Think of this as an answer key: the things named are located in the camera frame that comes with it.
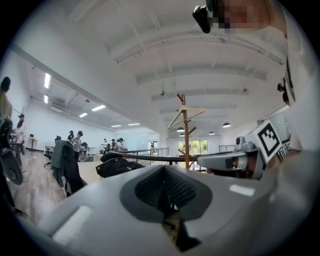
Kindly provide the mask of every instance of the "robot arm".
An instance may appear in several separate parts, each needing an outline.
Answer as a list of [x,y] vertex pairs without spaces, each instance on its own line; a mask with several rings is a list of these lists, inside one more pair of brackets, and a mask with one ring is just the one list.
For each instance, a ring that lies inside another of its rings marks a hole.
[[277,154],[282,144],[280,138],[268,120],[245,137],[238,137],[234,152],[210,154],[199,157],[200,166],[224,172],[245,173],[250,159],[255,159],[252,179],[260,179],[268,162]]

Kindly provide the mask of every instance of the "white table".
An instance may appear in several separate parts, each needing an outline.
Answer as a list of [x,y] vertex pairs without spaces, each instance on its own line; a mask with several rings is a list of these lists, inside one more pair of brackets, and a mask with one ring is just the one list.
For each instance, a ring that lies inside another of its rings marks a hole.
[[81,179],[89,184],[100,181],[102,178],[97,174],[96,167],[102,164],[102,162],[79,162],[79,174]]
[[52,150],[54,150],[55,146],[56,146],[55,142],[45,141],[44,142],[44,151],[46,151],[47,148],[52,148]]
[[88,156],[88,154],[93,155],[95,149],[97,149],[97,147],[88,146],[88,149],[86,151],[86,156]]
[[34,141],[36,141],[37,139],[34,138],[34,137],[29,137],[29,138],[32,140],[30,151],[31,151],[31,152],[35,152],[35,151],[34,151]]

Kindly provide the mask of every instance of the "person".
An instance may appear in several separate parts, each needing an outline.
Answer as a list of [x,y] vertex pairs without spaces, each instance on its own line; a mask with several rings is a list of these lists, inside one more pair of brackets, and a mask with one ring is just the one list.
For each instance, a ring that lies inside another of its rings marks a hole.
[[112,151],[115,151],[115,147],[116,147],[116,141],[115,141],[115,139],[113,138],[113,139],[111,140],[111,150],[112,150]]
[[73,138],[74,138],[74,131],[73,130],[71,130],[71,131],[69,131],[69,136],[68,136],[68,141],[71,141]]
[[80,130],[76,137],[71,139],[71,144],[73,145],[73,150],[74,150],[74,159],[76,162],[79,160],[79,151],[82,149],[82,142],[81,142],[81,137],[84,135],[84,133]]
[[119,151],[119,152],[127,151],[128,149],[124,147],[123,142],[124,142],[124,139],[119,138],[117,144],[115,145],[114,151]]
[[[287,81],[287,94],[282,98],[290,106],[291,151],[283,157],[282,162],[277,161],[276,157],[271,159],[267,168],[278,168],[302,150],[319,150],[320,137],[315,137],[320,127],[319,60],[302,28],[275,0],[220,0],[218,5],[218,15],[224,17],[224,25],[229,33],[273,27],[286,38],[287,59],[284,77]],[[248,172],[255,171],[256,161],[254,158],[248,158]],[[235,159],[233,166],[237,165],[238,160]]]
[[106,153],[107,152],[107,148],[108,148],[108,142],[107,142],[106,138],[103,141],[102,148],[103,148],[103,150],[102,150],[103,153]]
[[22,168],[22,162],[21,162],[21,157],[20,157],[20,151],[23,155],[25,155],[24,147],[23,144],[25,143],[24,137],[25,137],[25,132],[26,132],[26,126],[25,126],[25,115],[21,114],[18,116],[20,118],[18,125],[15,130],[15,135],[16,135],[16,144],[15,144],[15,158],[20,166]]
[[5,77],[0,86],[0,115],[6,116],[9,120],[12,118],[12,104],[7,98],[7,92],[10,89],[11,80]]
[[151,155],[151,156],[153,156],[153,155],[154,155],[154,153],[155,153],[155,152],[153,151],[153,150],[155,149],[155,145],[154,145],[154,143],[153,143],[153,142],[151,142],[150,149],[151,149],[151,151],[150,151],[150,155]]

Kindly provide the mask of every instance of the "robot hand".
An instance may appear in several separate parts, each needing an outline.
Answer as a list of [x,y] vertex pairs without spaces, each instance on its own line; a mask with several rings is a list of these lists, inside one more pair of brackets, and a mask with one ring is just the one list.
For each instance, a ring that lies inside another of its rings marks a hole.
[[239,175],[260,179],[268,162],[282,147],[281,140],[267,120],[245,137],[238,137],[233,152],[200,156],[197,162],[208,173]]

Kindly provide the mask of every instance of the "vent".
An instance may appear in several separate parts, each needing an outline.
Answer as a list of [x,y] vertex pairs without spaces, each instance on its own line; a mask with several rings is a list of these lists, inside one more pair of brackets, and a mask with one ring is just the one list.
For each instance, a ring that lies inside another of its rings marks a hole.
[[58,113],[63,113],[63,112],[64,112],[64,109],[63,109],[62,107],[56,105],[56,104],[52,104],[52,105],[51,105],[51,109],[52,109],[53,111],[58,112]]

